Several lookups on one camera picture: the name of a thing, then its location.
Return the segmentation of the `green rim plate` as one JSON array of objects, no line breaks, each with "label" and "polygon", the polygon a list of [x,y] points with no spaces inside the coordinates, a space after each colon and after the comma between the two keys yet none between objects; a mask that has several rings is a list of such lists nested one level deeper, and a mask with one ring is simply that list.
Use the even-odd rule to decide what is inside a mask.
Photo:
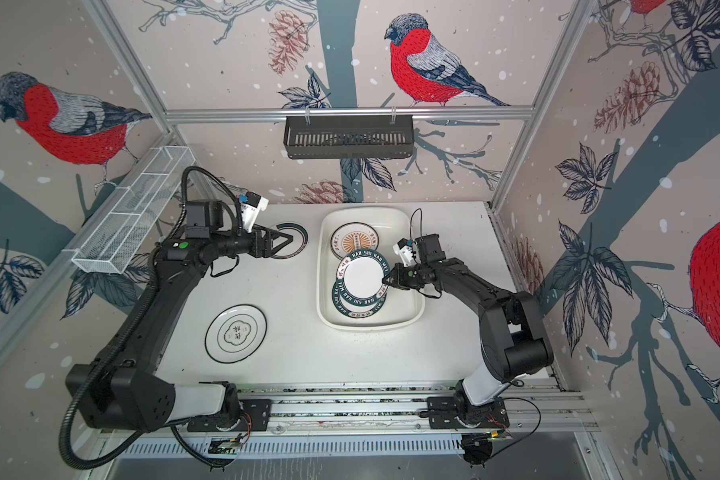
[{"label": "green rim plate", "polygon": [[358,249],[340,261],[333,290],[349,306],[367,307],[386,294],[383,278],[389,273],[389,264],[378,251]]},{"label": "green rim plate", "polygon": [[384,295],[370,305],[355,306],[348,303],[339,293],[338,289],[333,289],[331,300],[334,308],[344,317],[350,319],[364,319],[377,314],[385,305],[387,296]]}]

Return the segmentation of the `green rim plate front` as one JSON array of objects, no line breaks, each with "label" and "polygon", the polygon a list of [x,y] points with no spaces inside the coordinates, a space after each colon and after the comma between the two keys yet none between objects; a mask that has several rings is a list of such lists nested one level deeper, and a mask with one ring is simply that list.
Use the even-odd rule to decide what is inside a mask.
[{"label": "green rim plate front", "polygon": [[355,306],[348,303],[339,293],[338,289],[333,289],[331,300],[334,308],[344,317],[350,319],[364,319],[377,314],[385,305],[387,296],[384,295],[370,305]]}]

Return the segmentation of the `white plate flower outline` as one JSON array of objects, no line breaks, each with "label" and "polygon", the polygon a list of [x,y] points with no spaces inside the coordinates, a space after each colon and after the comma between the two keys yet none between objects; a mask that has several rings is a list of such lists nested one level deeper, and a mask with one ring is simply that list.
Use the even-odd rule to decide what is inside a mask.
[{"label": "white plate flower outline", "polygon": [[205,351],[215,362],[234,364],[253,355],[268,330],[261,309],[249,304],[230,307],[217,315],[205,335]]}]

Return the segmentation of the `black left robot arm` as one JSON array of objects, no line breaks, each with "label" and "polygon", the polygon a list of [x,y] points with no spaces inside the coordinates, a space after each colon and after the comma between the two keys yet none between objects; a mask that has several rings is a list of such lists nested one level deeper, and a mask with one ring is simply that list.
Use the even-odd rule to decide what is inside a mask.
[{"label": "black left robot arm", "polygon": [[70,433],[76,416],[91,428],[136,434],[197,417],[237,423],[241,408],[233,384],[180,386],[156,370],[188,297],[216,260],[272,258],[292,243],[292,235],[252,222],[252,198],[185,204],[178,228],[150,254],[147,287],[124,324],[93,361],[74,365],[67,375],[71,402],[61,435]]}]

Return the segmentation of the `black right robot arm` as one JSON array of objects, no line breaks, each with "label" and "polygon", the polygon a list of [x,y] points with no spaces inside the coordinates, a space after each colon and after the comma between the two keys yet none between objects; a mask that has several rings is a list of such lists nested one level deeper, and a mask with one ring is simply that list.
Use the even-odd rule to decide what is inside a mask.
[{"label": "black right robot arm", "polygon": [[553,348],[533,295],[498,287],[462,260],[448,258],[437,234],[403,238],[393,252],[400,261],[384,276],[383,284],[419,293],[431,285],[438,293],[457,298],[477,316],[482,363],[457,384],[453,401],[460,420],[476,424],[521,376],[553,364]]}]

